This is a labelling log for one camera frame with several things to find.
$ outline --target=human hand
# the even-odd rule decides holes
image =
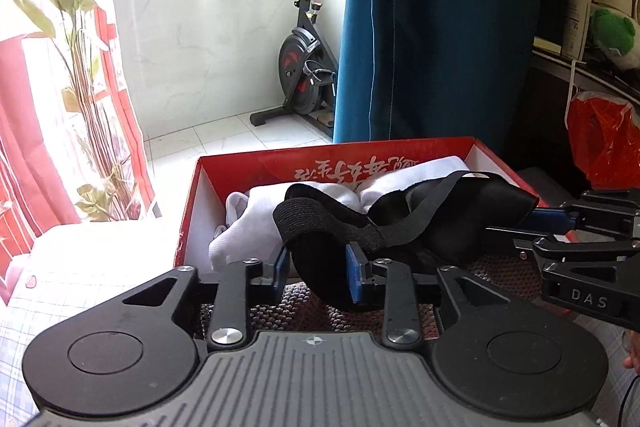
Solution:
[[[635,369],[636,373],[640,375],[640,333],[630,330],[623,331],[622,344],[629,354],[623,360],[622,365],[627,369]]]

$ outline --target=exercise bike flywheel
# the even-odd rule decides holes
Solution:
[[[309,54],[309,42],[306,42],[298,34],[289,35],[280,48],[278,56],[278,74],[280,85],[285,94],[295,83],[295,91],[291,98],[291,107],[296,113],[309,114],[320,107],[320,86],[311,84],[310,76],[303,73],[303,65],[306,60],[313,58]]]

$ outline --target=woven mat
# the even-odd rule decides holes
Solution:
[[[468,271],[518,297],[533,300],[540,292],[540,274],[531,263],[511,257],[484,256]],[[213,305],[201,309],[202,336],[209,327]],[[433,306],[420,305],[422,336],[436,338]],[[280,331],[370,331],[377,339],[382,329],[382,311],[341,312],[322,302],[305,283],[285,286],[282,302],[277,306],[256,306],[250,311],[254,330]]]

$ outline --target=black strap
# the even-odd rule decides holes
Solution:
[[[345,223],[312,198],[285,199],[273,211],[273,220],[285,245],[309,232],[329,233],[344,245],[355,241],[363,250],[370,252],[406,245],[417,239],[429,226],[436,211],[447,199],[456,183],[466,174],[484,174],[484,176],[504,181],[492,172],[452,172],[443,178],[430,191],[429,197],[424,198],[407,217],[384,227],[377,227],[364,215],[361,227]]]

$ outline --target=tiled floor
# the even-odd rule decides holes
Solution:
[[[182,216],[191,174],[200,156],[331,143],[299,116],[282,116],[254,127],[249,115],[223,118],[145,142],[149,175],[163,216]]]

